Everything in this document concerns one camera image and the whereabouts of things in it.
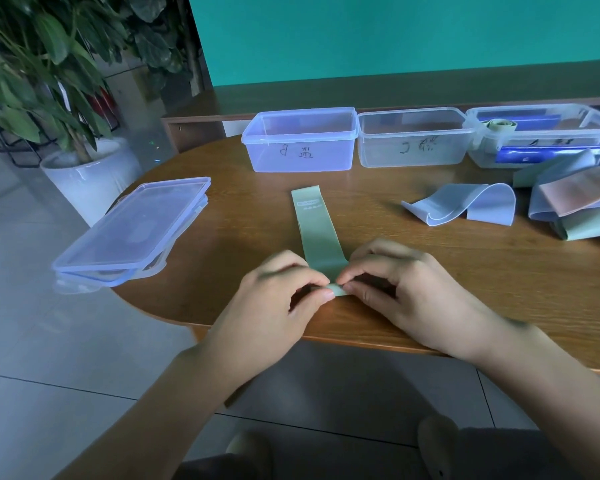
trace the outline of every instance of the stack of lids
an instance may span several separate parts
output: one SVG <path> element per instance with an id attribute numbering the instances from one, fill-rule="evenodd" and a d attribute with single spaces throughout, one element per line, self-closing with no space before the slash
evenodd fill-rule
<path id="1" fill-rule="evenodd" d="M 152 276 L 207 205 L 209 177 L 138 186 L 52 265 L 55 290 L 85 293 Z"/>

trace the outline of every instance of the shoe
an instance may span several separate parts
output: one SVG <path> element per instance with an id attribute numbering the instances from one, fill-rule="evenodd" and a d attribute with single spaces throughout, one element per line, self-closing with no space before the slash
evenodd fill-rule
<path id="1" fill-rule="evenodd" d="M 258 470 L 258 478 L 272 480 L 273 453 L 269 441 L 259 433 L 241 431 L 233 437 L 226 453 L 241 455 L 250 460 Z"/>
<path id="2" fill-rule="evenodd" d="M 449 480 L 458 427 L 440 414 L 427 416 L 418 423 L 418 448 L 429 476 L 433 480 Z"/>

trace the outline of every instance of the person's left hand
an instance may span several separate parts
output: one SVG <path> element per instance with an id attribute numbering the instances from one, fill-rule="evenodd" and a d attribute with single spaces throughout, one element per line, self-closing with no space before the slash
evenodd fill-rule
<path id="1" fill-rule="evenodd" d="M 208 349 L 225 374 L 245 383 L 279 361 L 334 294 L 327 288 L 313 290 L 290 311 L 291 297 L 306 285 L 327 284 L 324 274 L 295 253 L 275 254 L 245 275 L 200 346 Z"/>

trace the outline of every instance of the forearm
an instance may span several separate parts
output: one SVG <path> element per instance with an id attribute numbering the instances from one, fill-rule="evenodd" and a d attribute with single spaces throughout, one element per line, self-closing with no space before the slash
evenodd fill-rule
<path id="1" fill-rule="evenodd" d="M 179 354 L 142 398 L 57 478 L 170 479 L 238 382 L 203 346 Z"/>
<path id="2" fill-rule="evenodd" d="M 508 394 L 572 465 L 600 478 L 600 378 L 544 332 L 498 323 L 472 362 Z"/>

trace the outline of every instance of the finger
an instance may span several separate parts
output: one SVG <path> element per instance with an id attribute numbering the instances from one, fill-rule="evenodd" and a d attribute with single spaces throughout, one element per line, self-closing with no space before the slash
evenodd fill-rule
<path id="1" fill-rule="evenodd" d="M 291 266 L 309 266 L 309 264 L 295 252 L 284 250 L 266 258 L 264 262 L 258 266 L 258 269 L 261 273 L 275 273 Z"/>
<path id="2" fill-rule="evenodd" d="M 284 291 L 295 293 L 303 286 L 327 286 L 329 279 L 320 271 L 307 266 L 293 266 L 276 273 L 273 278 L 282 284 Z"/>
<path id="3" fill-rule="evenodd" d="M 419 259 L 423 255 L 423 252 L 408 248 L 399 242 L 378 237 L 377 239 L 369 241 L 353 251 L 350 259 L 360 259 L 367 254 L 380 254 L 382 256 L 389 256 L 392 258 Z"/>
<path id="4" fill-rule="evenodd" d="M 387 317 L 391 323 L 397 326 L 397 319 L 400 314 L 400 303 L 387 295 L 387 293 L 357 281 L 348 282 L 342 288 L 347 293 L 360 298 L 362 303 L 370 306 L 376 312 L 380 312 Z"/>
<path id="5" fill-rule="evenodd" d="M 340 272 L 340 275 L 336 278 L 336 283 L 343 285 L 360 274 L 368 273 L 378 278 L 385 278 L 392 285 L 397 285 L 399 280 L 397 270 L 401 263 L 400 259 L 368 254 L 360 259 L 352 260 Z"/>
<path id="6" fill-rule="evenodd" d="M 304 330 L 306 324 L 309 323 L 309 320 L 318 311 L 318 308 L 335 297 L 336 295 L 334 295 L 333 291 L 328 288 L 313 290 L 298 302 L 296 307 L 289 313 L 289 316 Z"/>

